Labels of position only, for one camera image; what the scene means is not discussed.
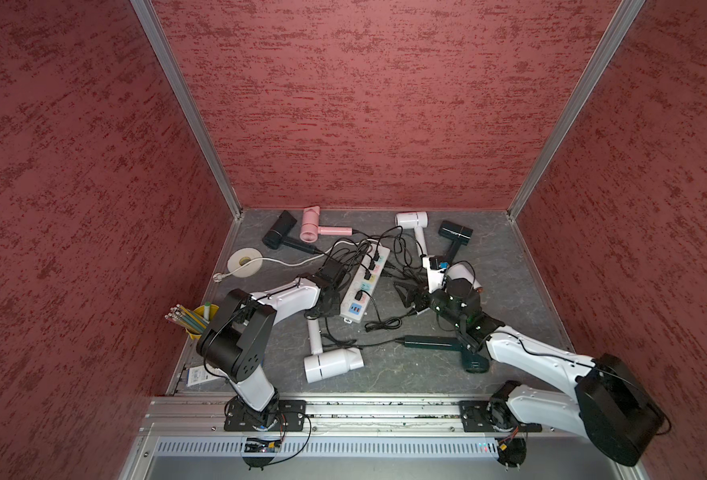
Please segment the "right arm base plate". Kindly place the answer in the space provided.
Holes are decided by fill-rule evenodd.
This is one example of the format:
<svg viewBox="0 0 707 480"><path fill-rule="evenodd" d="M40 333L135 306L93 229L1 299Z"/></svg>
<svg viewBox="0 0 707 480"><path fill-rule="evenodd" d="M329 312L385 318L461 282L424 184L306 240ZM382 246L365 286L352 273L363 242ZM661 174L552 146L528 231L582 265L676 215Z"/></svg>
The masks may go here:
<svg viewBox="0 0 707 480"><path fill-rule="evenodd" d="M505 401L461 401L459 418L465 433L493 433L509 435L515 430L519 433L539 433L543 426L535 423L523 423L509 410Z"/></svg>

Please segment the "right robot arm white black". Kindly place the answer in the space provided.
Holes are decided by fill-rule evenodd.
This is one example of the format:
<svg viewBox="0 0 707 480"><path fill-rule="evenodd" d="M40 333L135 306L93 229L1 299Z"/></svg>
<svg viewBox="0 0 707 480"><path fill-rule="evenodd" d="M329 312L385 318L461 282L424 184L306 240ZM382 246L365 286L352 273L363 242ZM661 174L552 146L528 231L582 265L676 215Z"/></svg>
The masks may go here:
<svg viewBox="0 0 707 480"><path fill-rule="evenodd" d="M571 353L513 329L483 311L471 281L445 282L431 294L429 306L451 321L453 336L406 335L399 344L459 351L475 372L501 363L549 384L541 390L508 381L487 401L461 404L465 430L499 433L501 463L523 462L523 438L540 427L581 436L624 466L637 465L651 440L671 431L667 414L619 358Z"/></svg>

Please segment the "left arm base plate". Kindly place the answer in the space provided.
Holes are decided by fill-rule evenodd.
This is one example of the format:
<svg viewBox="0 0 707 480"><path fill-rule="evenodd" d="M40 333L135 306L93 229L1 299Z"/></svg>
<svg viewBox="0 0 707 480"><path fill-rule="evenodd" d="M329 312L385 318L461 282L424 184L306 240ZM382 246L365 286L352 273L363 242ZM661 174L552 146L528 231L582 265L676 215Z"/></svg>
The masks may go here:
<svg viewBox="0 0 707 480"><path fill-rule="evenodd" d="M273 400L258 411L241 398L233 398L225 407L225 432L301 432L306 420L304 400Z"/></svg>

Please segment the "white power strip coloured sockets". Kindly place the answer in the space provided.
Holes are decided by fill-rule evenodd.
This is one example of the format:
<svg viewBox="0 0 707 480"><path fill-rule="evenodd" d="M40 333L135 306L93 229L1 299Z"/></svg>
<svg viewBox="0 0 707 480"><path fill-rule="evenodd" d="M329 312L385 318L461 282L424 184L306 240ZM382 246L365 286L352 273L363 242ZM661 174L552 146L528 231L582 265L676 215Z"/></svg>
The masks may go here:
<svg viewBox="0 0 707 480"><path fill-rule="evenodd" d="M346 323L361 323L371 302L371 296L381 279L383 268L391 250L375 240L369 240L369 250L353 276L348 291L343 296L340 316Z"/></svg>

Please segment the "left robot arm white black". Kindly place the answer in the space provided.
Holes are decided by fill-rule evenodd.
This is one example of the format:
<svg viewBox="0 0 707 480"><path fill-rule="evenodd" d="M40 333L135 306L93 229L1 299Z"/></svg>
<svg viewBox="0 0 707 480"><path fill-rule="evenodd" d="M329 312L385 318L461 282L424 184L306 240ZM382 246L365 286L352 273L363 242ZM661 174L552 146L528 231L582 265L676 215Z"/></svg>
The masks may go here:
<svg viewBox="0 0 707 480"><path fill-rule="evenodd" d="M261 416L261 424L279 412L278 390L263 370L273 327L297 313L338 305L344 277L343 264L330 260L317 272L272 290L234 289L201 334L196 350L204 365L221 370L242 404Z"/></svg>

